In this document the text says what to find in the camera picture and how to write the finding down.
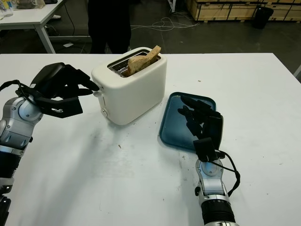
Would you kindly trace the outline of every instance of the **person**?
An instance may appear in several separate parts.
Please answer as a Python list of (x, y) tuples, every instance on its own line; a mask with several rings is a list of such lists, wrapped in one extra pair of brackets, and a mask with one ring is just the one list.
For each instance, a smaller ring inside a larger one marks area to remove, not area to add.
[(104, 54), (106, 44), (113, 54), (127, 52), (131, 39), (128, 0), (89, 0), (88, 17), (91, 54)]

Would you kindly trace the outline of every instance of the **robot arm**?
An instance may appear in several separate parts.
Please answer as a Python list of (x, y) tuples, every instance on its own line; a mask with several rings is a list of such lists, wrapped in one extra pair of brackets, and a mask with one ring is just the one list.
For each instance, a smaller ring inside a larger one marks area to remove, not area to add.
[[(240, 174), (230, 156), (218, 150), (222, 140), (223, 117), (201, 101), (184, 96), (181, 100), (194, 109), (191, 110), (184, 105), (182, 109), (178, 109), (178, 112), (186, 117), (188, 129), (198, 138), (193, 142), (198, 155), (196, 171), (199, 176), (195, 195), (199, 198), (204, 224), (205, 226), (238, 226), (235, 223), (229, 196), (238, 187)], [(230, 159), (233, 169), (222, 165), (221, 159), (225, 156)], [(222, 181), (224, 169), (234, 172), (237, 178), (229, 192)]]
[(65, 118), (82, 113), (78, 96), (99, 89), (88, 75), (63, 63), (45, 66), (30, 87), (14, 80), (5, 82), (0, 91), (11, 84), (17, 84), (19, 89), (18, 97), (5, 103), (0, 121), (0, 226), (5, 225), (11, 202), (3, 194), (12, 189), (15, 170), (33, 140), (35, 125), (43, 114)]

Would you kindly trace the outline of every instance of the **black cable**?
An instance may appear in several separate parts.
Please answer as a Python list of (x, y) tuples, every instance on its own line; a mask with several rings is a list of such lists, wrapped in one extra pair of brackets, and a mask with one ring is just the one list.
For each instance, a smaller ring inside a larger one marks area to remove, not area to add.
[(213, 165), (219, 166), (219, 167), (221, 167), (221, 168), (223, 168), (223, 169), (225, 169), (225, 170), (229, 170), (229, 171), (231, 171), (231, 172), (233, 172), (233, 173), (236, 172), (235, 170), (232, 170), (232, 169), (229, 169), (229, 168), (227, 168), (227, 167), (224, 167), (224, 166), (222, 166), (222, 165), (220, 165), (220, 164), (218, 164), (218, 163), (216, 163), (216, 162), (214, 162), (214, 161), (210, 161), (210, 163), (212, 163)]
[(69, 15), (69, 13), (68, 13), (66, 4), (64, 4), (64, 6), (65, 6), (65, 9), (66, 9), (66, 13), (67, 13), (67, 15), (68, 15), (68, 17), (69, 17), (69, 19), (70, 19), (70, 21), (71, 21), (71, 23), (72, 23), (72, 26), (73, 26), (73, 33), (72, 33), (72, 36), (74, 36), (74, 33), (75, 33), (75, 26), (74, 26), (74, 23), (73, 23), (73, 21), (71, 20), (71, 17), (70, 17), (70, 15)]
[(51, 26), (51, 25), (49, 25), (49, 24), (45, 24), (45, 26), (46, 26), (46, 28), (52, 28), (55, 32), (56, 32), (56, 34), (58, 35), (58, 36), (60, 36), (60, 33), (53, 27), (53, 26)]
[(225, 169), (225, 170), (229, 170), (229, 171), (235, 173), (236, 182), (235, 182), (233, 188), (228, 192), (228, 196), (230, 197), (231, 194), (234, 192), (234, 190), (237, 189), (238, 186), (239, 186), (239, 184), (240, 184), (240, 173), (237, 171), (237, 169), (236, 169), (236, 167), (235, 167), (235, 164), (234, 164), (233, 160), (231, 159), (230, 155), (228, 155), (227, 153), (225, 153), (225, 152), (223, 152), (223, 151), (220, 151), (220, 150), (217, 150), (217, 151), (219, 151), (219, 152), (222, 153), (222, 154), (225, 154), (225, 155), (229, 158), (229, 160), (230, 160), (230, 162), (231, 162), (231, 164), (232, 164), (233, 169), (229, 169), (229, 168), (224, 167), (224, 166), (222, 166), (222, 165), (220, 165), (220, 164), (218, 164), (218, 163), (215, 163), (215, 162), (213, 162), (213, 161), (211, 161), (210, 163), (212, 163), (212, 164), (214, 164), (214, 165), (216, 165), (216, 166), (219, 166), (219, 167), (221, 167), (221, 168), (223, 168), (223, 169)]
[(29, 97), (24, 93), (24, 91), (23, 91), (23, 88), (22, 88), (22, 86), (24, 86), (24, 87), (28, 87), (28, 86), (26, 86), (26, 85), (24, 85), (23, 83), (20, 83), (20, 81), (19, 80), (16, 80), (17, 81), (17, 83), (18, 83), (18, 86), (19, 86), (19, 88), (20, 88), (20, 90), (21, 90), (21, 93), (23, 94), (23, 96), (26, 98), (26, 100), (28, 100), (30, 103), (32, 103), (33, 105), (36, 105), (36, 103), (35, 102), (33, 102), (32, 100), (30, 100), (29, 99)]

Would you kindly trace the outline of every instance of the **floor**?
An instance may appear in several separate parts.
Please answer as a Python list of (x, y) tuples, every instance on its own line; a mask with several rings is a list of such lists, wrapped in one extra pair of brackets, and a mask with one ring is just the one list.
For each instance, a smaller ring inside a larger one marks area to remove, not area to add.
[[(184, 0), (177, 0), (178, 12), (185, 11)], [(87, 8), (85, 0), (68, 0), (66, 8), (75, 26), (75, 35), (87, 35)], [(72, 35), (73, 26), (61, 7), (56, 14), (60, 21), (49, 22), (50, 35)], [(188, 13), (170, 14), (167, 0), (141, 0), (130, 7), (132, 30), (131, 48), (160, 45), (162, 53), (249, 53), (272, 52), (292, 73), (301, 64), (301, 24), (270, 22), (263, 30), (254, 29), (249, 22), (209, 22), (188, 28), (137, 28), (165, 21), (166, 26), (195, 25)], [(45, 53), (34, 30), (2, 31), (0, 53)], [(89, 53), (91, 43), (74, 42), (64, 48), (64, 42), (55, 42), (57, 53)]]

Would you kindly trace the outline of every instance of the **blue tray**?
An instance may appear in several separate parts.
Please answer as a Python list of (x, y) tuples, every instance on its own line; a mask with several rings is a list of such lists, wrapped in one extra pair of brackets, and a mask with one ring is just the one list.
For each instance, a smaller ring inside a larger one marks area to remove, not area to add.
[(167, 145), (181, 147), (194, 152), (193, 141), (198, 138), (193, 136), (186, 127), (185, 116), (178, 113), (178, 108), (182, 108), (185, 105), (180, 99), (181, 96), (201, 100), (210, 105), (214, 111), (216, 110), (216, 104), (211, 98), (187, 93), (175, 92), (169, 96), (161, 123), (160, 138)]

